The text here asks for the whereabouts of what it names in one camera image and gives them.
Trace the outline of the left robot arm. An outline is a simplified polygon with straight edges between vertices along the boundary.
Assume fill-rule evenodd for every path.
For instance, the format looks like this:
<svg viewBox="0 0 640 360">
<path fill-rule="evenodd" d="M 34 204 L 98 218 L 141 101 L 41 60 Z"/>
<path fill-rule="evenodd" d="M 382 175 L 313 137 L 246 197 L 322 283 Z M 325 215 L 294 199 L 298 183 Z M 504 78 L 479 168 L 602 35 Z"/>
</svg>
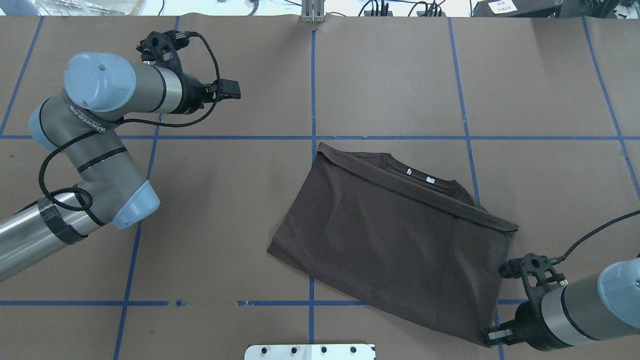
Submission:
<svg viewBox="0 0 640 360">
<path fill-rule="evenodd" d="M 60 91 L 29 117 L 34 141 L 49 151 L 38 170 L 41 196 L 1 223 L 1 280 L 112 224 L 122 230 L 160 207 L 117 128 L 131 113 L 190 115 L 239 100 L 236 80 L 210 83 L 183 72 L 181 60 L 151 64 L 93 51 L 71 57 Z"/>
</svg>

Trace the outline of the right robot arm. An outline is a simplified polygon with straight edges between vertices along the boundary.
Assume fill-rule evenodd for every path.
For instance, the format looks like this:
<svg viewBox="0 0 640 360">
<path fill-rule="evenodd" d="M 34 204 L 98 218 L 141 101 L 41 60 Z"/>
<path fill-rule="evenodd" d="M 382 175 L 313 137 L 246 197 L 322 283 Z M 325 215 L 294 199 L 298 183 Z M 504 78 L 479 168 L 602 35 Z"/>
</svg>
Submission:
<svg viewBox="0 0 640 360">
<path fill-rule="evenodd" d="M 522 280 L 527 299 L 514 319 L 484 330 L 487 345 L 526 343 L 548 352 L 638 335 L 638 258 L 574 282 L 568 282 L 555 264 L 556 259 L 529 253 L 500 266 L 501 277 Z"/>
</svg>

